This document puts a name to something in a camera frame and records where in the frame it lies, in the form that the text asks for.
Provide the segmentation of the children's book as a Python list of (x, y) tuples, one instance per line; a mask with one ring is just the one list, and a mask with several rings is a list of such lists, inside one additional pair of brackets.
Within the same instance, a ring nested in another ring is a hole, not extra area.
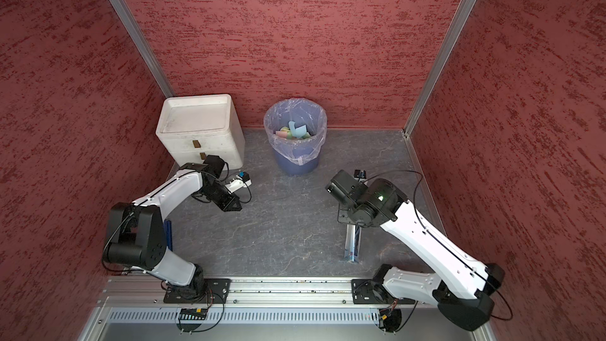
[(361, 245), (361, 227), (348, 224), (344, 247), (344, 259), (348, 263), (359, 263), (359, 250)]

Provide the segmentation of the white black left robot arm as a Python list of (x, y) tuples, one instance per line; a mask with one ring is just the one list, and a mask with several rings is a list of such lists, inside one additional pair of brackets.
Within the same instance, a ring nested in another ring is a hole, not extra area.
[(221, 175), (229, 164), (219, 156), (206, 156), (200, 164), (182, 165), (172, 178), (149, 194), (114, 205), (109, 211), (101, 265), (146, 272), (162, 280), (167, 289), (193, 302), (207, 295), (202, 267), (179, 257), (168, 246), (164, 222), (187, 198), (213, 203), (223, 212), (242, 209), (240, 197)]

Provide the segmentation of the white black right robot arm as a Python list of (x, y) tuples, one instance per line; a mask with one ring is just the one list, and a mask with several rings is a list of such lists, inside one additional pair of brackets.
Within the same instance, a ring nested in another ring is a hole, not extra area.
[(417, 209), (416, 199), (384, 178), (362, 182), (340, 170), (326, 186), (339, 203), (339, 222), (380, 228), (414, 252), (430, 273), (408, 272), (383, 264), (367, 283), (388, 303), (409, 299), (435, 306), (451, 323), (475, 331), (492, 318), (505, 271), (484, 264), (456, 246)]

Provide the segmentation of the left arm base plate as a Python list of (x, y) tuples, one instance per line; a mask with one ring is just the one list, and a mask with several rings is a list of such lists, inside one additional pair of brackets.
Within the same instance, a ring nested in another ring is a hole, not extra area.
[(214, 304), (225, 302), (230, 292), (230, 279), (203, 279), (201, 287), (173, 286), (168, 284), (163, 302), (165, 304)]

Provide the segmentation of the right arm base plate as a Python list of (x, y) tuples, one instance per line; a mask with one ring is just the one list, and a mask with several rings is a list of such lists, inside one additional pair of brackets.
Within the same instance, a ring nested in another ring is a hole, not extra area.
[(355, 305), (390, 306), (395, 302), (399, 305), (413, 305), (415, 303), (413, 299), (409, 298), (396, 299), (381, 284), (377, 284), (371, 279), (352, 279), (350, 285)]

